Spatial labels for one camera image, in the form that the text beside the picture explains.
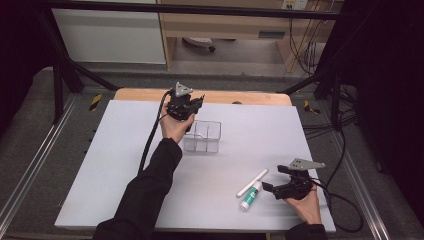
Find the white pen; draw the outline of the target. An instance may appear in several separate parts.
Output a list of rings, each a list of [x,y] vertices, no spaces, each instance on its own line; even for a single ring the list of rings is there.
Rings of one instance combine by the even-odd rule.
[[[248,184],[246,184],[241,190],[236,193],[236,197],[241,197],[256,181],[261,180],[267,173],[268,169],[262,170],[257,176],[255,176]]]

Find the yellow black striped tape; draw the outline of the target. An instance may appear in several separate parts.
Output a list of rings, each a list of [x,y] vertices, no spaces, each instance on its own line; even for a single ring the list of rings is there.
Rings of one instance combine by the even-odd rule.
[[[92,103],[91,103],[91,105],[90,105],[90,107],[89,107],[89,111],[95,111],[95,110],[96,110],[96,108],[97,108],[97,106],[98,106],[98,104],[99,104],[99,102],[100,102],[101,98],[102,98],[102,94],[97,94],[97,95],[93,98]]]
[[[312,112],[314,114],[321,114],[321,111],[319,109],[312,108],[307,100],[304,100],[304,111]]]

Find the white wall socket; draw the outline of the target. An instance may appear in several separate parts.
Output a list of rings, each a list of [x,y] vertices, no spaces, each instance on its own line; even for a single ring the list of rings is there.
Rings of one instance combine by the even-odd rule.
[[[287,10],[304,10],[308,0],[283,0],[282,9]]]

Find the green and white glue stick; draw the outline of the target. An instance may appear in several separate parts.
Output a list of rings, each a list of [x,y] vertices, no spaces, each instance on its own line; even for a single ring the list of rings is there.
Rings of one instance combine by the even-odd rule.
[[[244,212],[246,212],[250,208],[251,204],[254,202],[257,194],[261,191],[261,189],[262,189],[262,183],[260,181],[256,181],[247,191],[246,196],[244,197],[243,201],[240,203],[240,208]]]

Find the person's left hand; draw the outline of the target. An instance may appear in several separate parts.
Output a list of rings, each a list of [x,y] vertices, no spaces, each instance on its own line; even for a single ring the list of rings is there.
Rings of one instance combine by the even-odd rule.
[[[162,136],[179,143],[185,135],[186,130],[194,123],[194,119],[194,114],[190,115],[185,121],[175,120],[168,114],[165,114],[160,120]]]

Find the office chair base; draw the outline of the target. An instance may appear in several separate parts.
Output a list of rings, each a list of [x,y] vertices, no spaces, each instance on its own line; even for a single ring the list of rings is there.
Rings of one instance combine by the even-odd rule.
[[[213,45],[213,42],[210,38],[187,38],[183,37],[183,40],[186,41],[189,44],[198,46],[198,47],[205,47],[210,52],[215,51],[215,46]]]

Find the person's right hand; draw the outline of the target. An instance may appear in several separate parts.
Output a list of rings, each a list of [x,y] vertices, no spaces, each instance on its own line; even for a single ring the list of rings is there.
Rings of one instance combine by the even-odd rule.
[[[307,224],[322,223],[316,186],[313,186],[303,199],[296,200],[294,198],[287,198],[285,202],[292,206],[299,218]]]

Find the black metal frame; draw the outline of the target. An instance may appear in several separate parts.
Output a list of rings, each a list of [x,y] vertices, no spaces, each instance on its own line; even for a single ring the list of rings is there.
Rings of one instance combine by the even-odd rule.
[[[108,90],[118,90],[119,87],[107,82],[103,78],[92,73],[85,67],[76,63],[67,53],[65,44],[61,41],[61,34],[53,30],[52,23],[46,18],[45,12],[54,9],[93,10],[93,11],[119,11],[141,13],[166,13],[166,14],[195,14],[212,16],[243,16],[262,18],[287,18],[287,19],[315,19],[315,20],[347,20],[354,17],[353,14],[337,12],[319,12],[306,10],[273,10],[262,8],[224,7],[224,6],[200,6],[200,5],[177,5],[177,4],[150,4],[128,2],[104,2],[104,1],[74,1],[74,0],[35,0],[29,6],[34,12],[41,29],[47,36],[49,45],[53,50],[54,58],[54,81],[56,114],[58,121],[63,114],[61,86],[61,74],[69,89],[76,93],[84,89],[77,72],[88,77]]]

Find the white cabinet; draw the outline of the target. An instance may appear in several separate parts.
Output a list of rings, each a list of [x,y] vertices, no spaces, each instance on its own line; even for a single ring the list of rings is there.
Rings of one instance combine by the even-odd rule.
[[[166,62],[157,14],[65,9],[53,14],[75,61]]]

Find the wooden table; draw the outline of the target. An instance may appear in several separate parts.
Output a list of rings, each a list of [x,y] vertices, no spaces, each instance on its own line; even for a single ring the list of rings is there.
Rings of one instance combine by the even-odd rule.
[[[122,88],[116,92],[114,100],[160,101],[165,92],[166,89]],[[278,93],[195,90],[191,94],[195,98],[202,95],[205,96],[205,103],[232,104],[234,102],[240,102],[244,105],[292,105],[288,95]]]

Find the black curtain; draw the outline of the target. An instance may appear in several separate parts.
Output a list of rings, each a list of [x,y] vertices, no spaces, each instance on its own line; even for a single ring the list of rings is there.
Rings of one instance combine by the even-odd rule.
[[[377,159],[424,222],[424,0],[378,0],[343,78]]]
[[[0,0],[0,136],[22,106],[36,73],[52,65],[29,0]]]

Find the aluminium rail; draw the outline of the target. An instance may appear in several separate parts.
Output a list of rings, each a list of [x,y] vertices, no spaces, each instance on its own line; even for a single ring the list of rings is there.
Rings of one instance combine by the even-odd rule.
[[[6,222],[13,218],[18,210],[21,202],[25,198],[26,193],[30,189],[33,180],[41,169],[43,162],[47,158],[50,150],[52,149],[56,139],[60,135],[63,127],[65,126],[70,114],[72,113],[76,101],[79,99],[79,94],[71,94],[65,103],[64,113],[59,118],[58,122],[53,124],[47,136],[43,140],[41,146],[38,148],[35,156],[32,158],[29,166],[27,167],[22,178],[15,187],[13,193],[7,200],[5,206],[0,211],[0,220]]]
[[[354,165],[353,159],[347,149],[343,135],[340,132],[333,132],[332,136],[337,144],[338,150],[343,154],[342,165],[351,183],[353,192],[360,205],[360,209],[366,219],[367,225],[375,240],[390,240],[389,232],[377,210],[376,205],[362,180],[360,173]]]

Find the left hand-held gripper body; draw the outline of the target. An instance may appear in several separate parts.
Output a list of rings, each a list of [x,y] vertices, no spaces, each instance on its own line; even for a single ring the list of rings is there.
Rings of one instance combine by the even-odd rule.
[[[196,113],[198,112],[198,107],[191,99],[192,92],[192,88],[186,87],[179,82],[171,89],[171,99],[168,102],[166,111],[172,118],[179,121],[187,120],[189,118],[188,111],[191,107],[195,107]]]

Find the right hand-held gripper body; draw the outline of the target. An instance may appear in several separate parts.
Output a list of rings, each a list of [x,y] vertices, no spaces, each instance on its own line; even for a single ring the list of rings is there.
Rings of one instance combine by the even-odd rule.
[[[288,166],[290,181],[287,184],[274,186],[272,193],[276,199],[303,199],[311,190],[313,184],[309,174],[311,169],[324,168],[324,163],[295,158]]]

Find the clear plastic organizer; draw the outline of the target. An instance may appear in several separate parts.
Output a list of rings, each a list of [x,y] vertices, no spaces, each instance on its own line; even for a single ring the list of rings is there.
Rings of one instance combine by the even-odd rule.
[[[183,138],[185,151],[217,153],[221,139],[221,123],[195,120]]]

